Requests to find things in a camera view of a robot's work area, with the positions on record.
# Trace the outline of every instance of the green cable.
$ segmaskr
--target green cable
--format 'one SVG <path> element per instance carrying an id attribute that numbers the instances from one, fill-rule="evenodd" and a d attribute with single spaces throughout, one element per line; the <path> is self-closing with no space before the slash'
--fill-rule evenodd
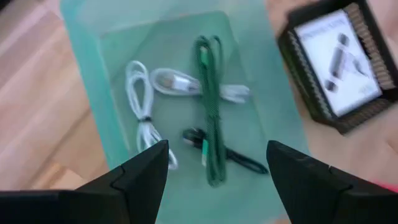
<path id="1" fill-rule="evenodd" d="M 218 59 L 212 45 L 217 44 Z M 220 77 L 223 73 L 223 48 L 217 36 L 210 40 L 201 36 L 195 42 L 195 53 L 200 72 L 203 105 L 206 110 L 208 150 L 206 155 L 207 181 L 217 187 L 226 180 L 226 148 L 221 133 L 219 115 Z"/>

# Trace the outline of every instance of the plastic container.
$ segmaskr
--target plastic container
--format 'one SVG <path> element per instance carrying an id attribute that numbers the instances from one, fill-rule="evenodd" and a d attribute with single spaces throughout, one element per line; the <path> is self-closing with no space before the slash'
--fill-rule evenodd
<path id="1" fill-rule="evenodd" d="M 195 77 L 192 48 L 199 35 L 223 42 L 222 83 L 251 89 L 246 104 L 220 104 L 225 144 L 263 164 L 270 139 L 308 154 L 263 0 L 63 0 L 61 8 L 110 168 L 137 154 L 137 119 L 124 89 L 127 63 Z M 154 125 L 180 166 L 169 171 L 157 223 L 267 223 L 284 212 L 270 176 L 234 163 L 224 185 L 208 185 L 200 152 L 181 139 L 184 129 L 204 127 L 200 97 L 155 93 L 154 100 Z"/>

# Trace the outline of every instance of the printed image on box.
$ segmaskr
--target printed image on box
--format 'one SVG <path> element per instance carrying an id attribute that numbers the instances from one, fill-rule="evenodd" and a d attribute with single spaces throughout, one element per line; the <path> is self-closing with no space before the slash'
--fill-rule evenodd
<path id="1" fill-rule="evenodd" d="M 348 16 L 339 10 L 295 28 L 337 116 L 382 93 Z"/>

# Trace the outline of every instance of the wooden surface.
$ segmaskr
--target wooden surface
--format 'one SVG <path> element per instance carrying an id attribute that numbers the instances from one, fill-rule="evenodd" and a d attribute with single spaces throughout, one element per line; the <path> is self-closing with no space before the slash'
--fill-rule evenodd
<path id="1" fill-rule="evenodd" d="M 287 10 L 306 2 L 268 0 L 275 32 Z M 397 3 L 371 3 L 397 54 Z M 58 0 L 14 0 L 0 12 L 0 68 L 0 190 L 74 189 L 108 170 Z M 398 183 L 398 108 L 342 137 L 296 100 L 315 157 Z"/>

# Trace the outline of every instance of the white cable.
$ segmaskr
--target white cable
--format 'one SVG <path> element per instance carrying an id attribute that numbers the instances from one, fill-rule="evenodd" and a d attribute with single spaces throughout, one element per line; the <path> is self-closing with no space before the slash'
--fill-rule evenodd
<path id="1" fill-rule="evenodd" d="M 134 88 L 134 84 L 142 80 L 144 82 L 144 100 L 142 107 Z M 142 152 L 147 148 L 153 146 L 162 137 L 156 131 L 151 121 L 143 121 L 143 119 L 150 119 L 152 112 L 152 104 L 154 103 L 154 89 L 150 85 L 148 71 L 146 67 L 138 61 L 131 61 L 126 67 L 126 91 L 129 98 L 130 107 L 134 114 L 136 114 L 140 123 L 137 129 L 137 150 Z M 174 153 L 169 149 L 169 169 L 177 169 L 178 162 Z"/>
<path id="2" fill-rule="evenodd" d="M 172 96 L 201 95 L 200 82 L 180 71 L 158 68 L 149 75 L 150 84 L 159 92 Z M 245 103 L 250 89 L 245 85 L 220 85 L 220 96 L 233 103 Z"/>

